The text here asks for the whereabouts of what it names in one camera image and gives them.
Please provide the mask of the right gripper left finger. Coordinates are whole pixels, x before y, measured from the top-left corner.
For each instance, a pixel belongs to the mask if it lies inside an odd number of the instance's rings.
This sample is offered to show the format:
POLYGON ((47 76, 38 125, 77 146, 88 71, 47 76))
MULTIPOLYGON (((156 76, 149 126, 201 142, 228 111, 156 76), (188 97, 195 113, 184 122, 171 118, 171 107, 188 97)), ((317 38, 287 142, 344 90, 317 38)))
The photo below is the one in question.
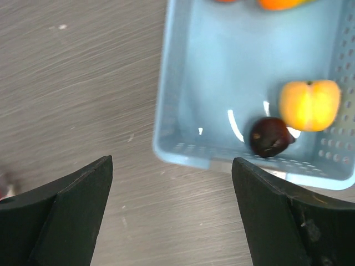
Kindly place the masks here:
POLYGON ((1 265, 90 265, 112 180, 109 155, 1 200, 1 265))

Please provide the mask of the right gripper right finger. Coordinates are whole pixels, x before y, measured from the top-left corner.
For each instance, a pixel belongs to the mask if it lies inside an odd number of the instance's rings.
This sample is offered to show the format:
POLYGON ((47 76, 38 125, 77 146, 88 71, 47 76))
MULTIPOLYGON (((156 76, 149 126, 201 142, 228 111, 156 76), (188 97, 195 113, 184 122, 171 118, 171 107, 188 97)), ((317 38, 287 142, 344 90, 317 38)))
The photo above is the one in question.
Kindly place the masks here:
POLYGON ((253 265, 354 265, 354 203, 240 157, 231 173, 253 265))

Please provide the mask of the orange green mango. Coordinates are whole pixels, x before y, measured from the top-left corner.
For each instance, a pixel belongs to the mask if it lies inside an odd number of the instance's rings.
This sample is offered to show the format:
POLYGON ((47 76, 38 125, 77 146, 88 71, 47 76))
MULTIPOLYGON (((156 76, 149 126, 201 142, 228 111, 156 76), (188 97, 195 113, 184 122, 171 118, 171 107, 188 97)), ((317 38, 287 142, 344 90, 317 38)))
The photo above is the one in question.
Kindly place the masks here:
POLYGON ((268 11, 284 11, 314 2, 314 0, 258 0, 258 4, 268 11))

